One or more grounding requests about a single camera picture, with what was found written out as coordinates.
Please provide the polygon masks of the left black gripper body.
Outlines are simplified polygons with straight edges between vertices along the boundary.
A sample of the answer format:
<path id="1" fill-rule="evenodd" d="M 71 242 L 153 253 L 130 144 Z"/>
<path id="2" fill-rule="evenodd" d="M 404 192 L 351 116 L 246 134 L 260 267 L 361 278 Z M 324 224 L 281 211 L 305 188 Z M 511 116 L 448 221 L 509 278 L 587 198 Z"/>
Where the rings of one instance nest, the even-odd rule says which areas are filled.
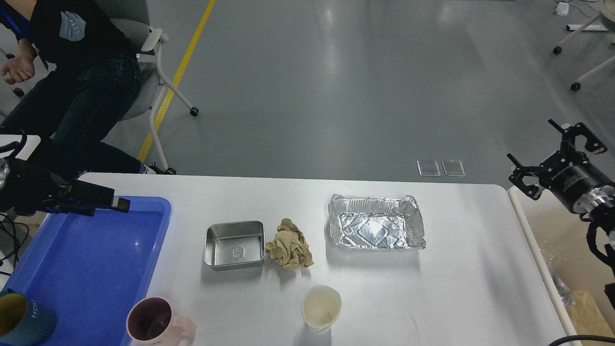
<path id="1" fill-rule="evenodd" d="M 0 210 L 14 214 L 59 214 L 70 182 L 21 159 L 1 160 Z"/>

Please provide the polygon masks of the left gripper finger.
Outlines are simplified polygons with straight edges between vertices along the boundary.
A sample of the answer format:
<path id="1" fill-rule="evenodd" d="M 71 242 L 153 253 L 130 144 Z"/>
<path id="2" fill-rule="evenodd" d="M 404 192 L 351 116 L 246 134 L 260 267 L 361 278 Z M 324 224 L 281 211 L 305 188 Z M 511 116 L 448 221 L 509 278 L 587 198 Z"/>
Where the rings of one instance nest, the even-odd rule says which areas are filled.
<path id="1" fill-rule="evenodd" d="M 128 213 L 129 199 L 115 195 L 115 190 L 105 186 L 73 180 L 70 182 L 70 213 L 92 217 L 97 210 Z"/>

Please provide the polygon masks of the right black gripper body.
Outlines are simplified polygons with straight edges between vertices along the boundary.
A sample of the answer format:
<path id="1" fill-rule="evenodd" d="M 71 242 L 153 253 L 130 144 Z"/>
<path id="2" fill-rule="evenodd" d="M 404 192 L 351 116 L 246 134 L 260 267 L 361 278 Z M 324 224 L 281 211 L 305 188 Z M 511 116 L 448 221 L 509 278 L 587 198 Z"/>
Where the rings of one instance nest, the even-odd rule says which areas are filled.
<path id="1" fill-rule="evenodd" d="M 595 208 L 614 208 L 614 182 L 591 164 L 586 154 L 558 154 L 541 162 L 540 185 L 573 214 L 591 214 Z"/>

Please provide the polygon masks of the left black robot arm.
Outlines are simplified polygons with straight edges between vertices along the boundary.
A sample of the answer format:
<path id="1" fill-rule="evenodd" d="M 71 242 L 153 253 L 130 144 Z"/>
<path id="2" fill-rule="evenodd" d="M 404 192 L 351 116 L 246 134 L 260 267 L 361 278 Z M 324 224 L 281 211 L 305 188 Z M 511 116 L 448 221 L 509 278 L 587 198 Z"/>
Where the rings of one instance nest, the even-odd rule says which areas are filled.
<path id="1" fill-rule="evenodd" d="M 96 210 L 128 213 L 130 200 L 115 195 L 112 188 L 81 180 L 66 181 L 44 167 L 17 157 L 27 141 L 26 132 L 18 127 L 3 126 L 6 131 L 20 135 L 1 147 L 8 156 L 1 158 L 0 210 L 17 215 L 33 215 L 37 211 L 48 214 L 79 214 L 92 216 Z"/>

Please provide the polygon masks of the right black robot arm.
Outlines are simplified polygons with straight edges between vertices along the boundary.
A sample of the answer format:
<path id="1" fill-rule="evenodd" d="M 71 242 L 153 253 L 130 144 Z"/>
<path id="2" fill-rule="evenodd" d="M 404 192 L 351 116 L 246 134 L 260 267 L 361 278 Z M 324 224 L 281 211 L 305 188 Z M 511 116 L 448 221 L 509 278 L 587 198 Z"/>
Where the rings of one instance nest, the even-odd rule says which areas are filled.
<path id="1" fill-rule="evenodd" d="M 561 134 L 559 148 L 536 166 L 521 164 L 507 154 L 514 168 L 508 179 L 525 197 L 540 199 L 549 191 L 571 214 L 586 222 L 586 242 L 591 252 L 614 270 L 614 180 L 590 162 L 589 155 L 608 149 L 582 122 L 549 125 Z"/>

